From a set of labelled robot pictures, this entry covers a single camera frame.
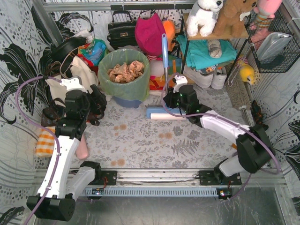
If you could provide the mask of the blue trash bin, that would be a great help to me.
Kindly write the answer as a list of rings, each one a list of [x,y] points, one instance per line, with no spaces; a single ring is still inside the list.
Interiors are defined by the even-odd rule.
[[[125,100],[116,96],[113,96],[112,98],[118,105],[125,108],[138,108],[139,105],[142,103],[142,101],[139,100]]]

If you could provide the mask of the blue lint roller mop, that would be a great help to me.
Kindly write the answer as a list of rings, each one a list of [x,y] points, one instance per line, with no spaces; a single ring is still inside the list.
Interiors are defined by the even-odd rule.
[[[150,105],[146,107],[146,117],[152,120],[184,120],[184,113],[179,108],[168,108],[163,100],[167,95],[168,90],[172,90],[174,93],[179,92],[182,86],[175,86],[173,80],[175,73],[172,76],[168,75],[168,44],[166,34],[162,35],[162,56],[164,63],[164,73],[165,73],[165,84],[161,92],[161,106]]]

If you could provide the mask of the green trash bag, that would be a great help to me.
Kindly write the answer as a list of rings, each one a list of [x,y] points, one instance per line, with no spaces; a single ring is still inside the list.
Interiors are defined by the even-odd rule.
[[[144,101],[149,95],[150,63],[140,51],[125,48],[107,54],[97,75],[107,95],[130,101]]]

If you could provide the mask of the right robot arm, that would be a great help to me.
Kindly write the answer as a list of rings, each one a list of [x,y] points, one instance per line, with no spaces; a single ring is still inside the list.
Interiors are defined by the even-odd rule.
[[[213,169],[214,178],[219,184],[224,184],[227,177],[242,171],[254,174],[267,162],[276,159],[270,140],[261,125],[250,127],[219,115],[199,102],[192,85],[183,85],[178,90],[169,88],[167,94],[161,97],[161,102],[168,113],[177,108],[180,117],[201,128],[214,131],[236,145],[236,155],[225,159]]]

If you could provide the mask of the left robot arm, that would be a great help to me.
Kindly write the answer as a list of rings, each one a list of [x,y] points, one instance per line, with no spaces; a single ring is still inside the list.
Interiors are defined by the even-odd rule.
[[[104,117],[107,101],[96,85],[89,92],[80,77],[59,80],[66,87],[65,111],[55,128],[52,158],[43,182],[34,196],[27,199],[31,215],[40,219],[69,221],[75,211],[75,203],[83,190],[91,183],[106,181],[100,163],[83,162],[69,180],[72,157],[79,147],[89,121],[89,115]]]

